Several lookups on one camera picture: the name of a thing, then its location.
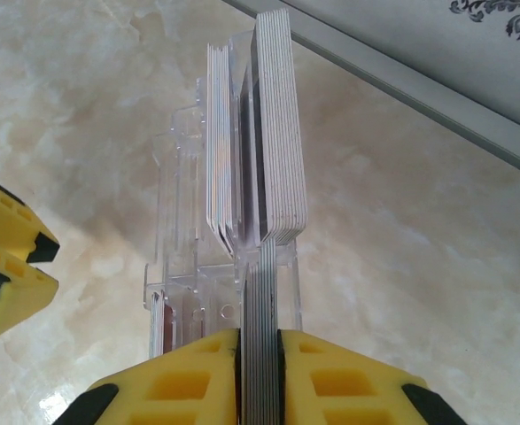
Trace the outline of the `white magnetic stripe card stack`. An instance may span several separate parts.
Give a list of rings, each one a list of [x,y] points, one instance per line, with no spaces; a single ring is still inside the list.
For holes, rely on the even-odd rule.
[[[229,48],[207,46],[206,221],[228,255],[234,254]]]
[[[282,246],[307,226],[307,191],[287,10],[259,14],[240,91],[245,241]]]

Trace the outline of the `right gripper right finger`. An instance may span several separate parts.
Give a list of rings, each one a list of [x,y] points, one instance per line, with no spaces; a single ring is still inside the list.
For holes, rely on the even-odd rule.
[[[284,425],[427,425],[402,389],[424,379],[302,331],[281,337]]]

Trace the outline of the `aluminium frame rail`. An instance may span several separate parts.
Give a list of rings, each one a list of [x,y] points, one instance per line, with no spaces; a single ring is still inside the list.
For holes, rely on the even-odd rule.
[[[287,8],[291,38],[520,170],[520,124],[285,0],[222,0],[255,18]]]

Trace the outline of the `clear acrylic card stand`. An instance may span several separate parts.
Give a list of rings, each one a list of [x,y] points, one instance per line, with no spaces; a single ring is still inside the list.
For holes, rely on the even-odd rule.
[[[260,247],[247,245],[240,91],[252,31],[232,36],[229,85],[232,136],[234,254],[228,255],[206,221],[206,74],[193,105],[174,111],[157,136],[159,169],[156,254],[144,271],[144,306],[151,314],[150,354],[158,356],[225,328],[241,331],[247,267]],[[301,324],[296,241],[276,244],[278,350],[282,327]]]

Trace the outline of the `blue credit card stack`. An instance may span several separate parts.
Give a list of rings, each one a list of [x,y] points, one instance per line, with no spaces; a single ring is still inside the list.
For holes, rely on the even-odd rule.
[[[241,321],[241,425],[279,425],[276,244],[247,267]]]

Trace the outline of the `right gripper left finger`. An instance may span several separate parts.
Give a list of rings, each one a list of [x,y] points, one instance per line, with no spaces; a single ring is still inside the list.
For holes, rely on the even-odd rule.
[[[109,375],[71,404],[71,425],[237,425],[238,331]]]

